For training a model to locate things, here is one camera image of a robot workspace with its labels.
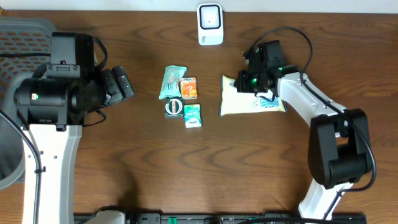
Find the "cream snack bag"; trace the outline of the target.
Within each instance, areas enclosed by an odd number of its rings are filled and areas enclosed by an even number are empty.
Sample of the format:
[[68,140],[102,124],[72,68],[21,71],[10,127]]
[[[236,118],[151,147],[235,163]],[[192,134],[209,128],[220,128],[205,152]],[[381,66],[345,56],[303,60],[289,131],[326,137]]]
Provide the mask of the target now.
[[220,116],[229,114],[262,113],[271,111],[286,112],[281,99],[272,93],[261,93],[255,96],[253,93],[240,93],[234,86],[235,79],[225,75],[221,78],[221,104]]

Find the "mint green wipes pack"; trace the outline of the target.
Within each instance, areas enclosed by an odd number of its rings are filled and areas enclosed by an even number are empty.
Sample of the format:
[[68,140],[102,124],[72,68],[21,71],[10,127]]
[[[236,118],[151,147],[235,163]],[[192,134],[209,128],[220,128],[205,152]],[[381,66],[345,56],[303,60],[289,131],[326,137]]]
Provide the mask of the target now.
[[184,77],[187,67],[169,65],[165,68],[159,99],[181,97],[180,79]]

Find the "dark green soap packet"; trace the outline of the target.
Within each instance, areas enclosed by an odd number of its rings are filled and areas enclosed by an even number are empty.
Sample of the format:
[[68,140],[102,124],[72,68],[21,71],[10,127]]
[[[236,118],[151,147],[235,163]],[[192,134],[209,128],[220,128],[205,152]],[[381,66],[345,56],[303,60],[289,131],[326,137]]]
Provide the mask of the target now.
[[184,116],[184,102],[182,98],[165,99],[165,117],[182,118]]

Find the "orange candy box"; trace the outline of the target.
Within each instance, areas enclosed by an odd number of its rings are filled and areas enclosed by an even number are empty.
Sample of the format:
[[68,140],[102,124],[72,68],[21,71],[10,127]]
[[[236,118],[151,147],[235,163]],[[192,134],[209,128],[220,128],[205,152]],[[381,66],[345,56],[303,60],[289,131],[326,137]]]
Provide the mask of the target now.
[[186,77],[180,79],[180,90],[184,100],[194,100],[198,98],[197,79],[195,77]]

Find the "teal gum box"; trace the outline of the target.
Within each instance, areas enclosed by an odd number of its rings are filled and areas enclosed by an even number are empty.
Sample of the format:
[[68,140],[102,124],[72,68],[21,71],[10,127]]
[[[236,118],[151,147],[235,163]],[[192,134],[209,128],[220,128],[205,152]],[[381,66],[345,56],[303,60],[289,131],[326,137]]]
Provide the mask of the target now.
[[186,128],[202,127],[200,108],[200,104],[184,106],[184,119]]

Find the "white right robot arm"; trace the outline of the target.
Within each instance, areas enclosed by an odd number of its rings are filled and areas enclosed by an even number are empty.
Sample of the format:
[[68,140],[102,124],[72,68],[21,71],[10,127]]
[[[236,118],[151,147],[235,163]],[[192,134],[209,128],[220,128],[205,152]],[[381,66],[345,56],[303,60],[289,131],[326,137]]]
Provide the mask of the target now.
[[353,185],[363,175],[372,177],[359,192],[375,182],[376,161],[366,113],[335,103],[313,85],[304,70],[288,65],[278,40],[252,45],[243,58],[248,69],[238,73],[237,91],[260,98],[270,92],[270,101],[285,101],[309,125],[308,166],[313,179],[298,212],[307,220],[330,221],[342,196],[354,192]]

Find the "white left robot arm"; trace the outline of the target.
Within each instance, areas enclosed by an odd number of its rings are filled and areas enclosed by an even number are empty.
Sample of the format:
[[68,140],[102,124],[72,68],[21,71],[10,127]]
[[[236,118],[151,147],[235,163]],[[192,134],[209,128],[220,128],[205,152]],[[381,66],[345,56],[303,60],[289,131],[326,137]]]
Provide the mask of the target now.
[[24,223],[73,223],[75,160],[89,113],[134,95],[122,66],[96,62],[91,35],[55,32],[50,62],[17,88],[24,142]]

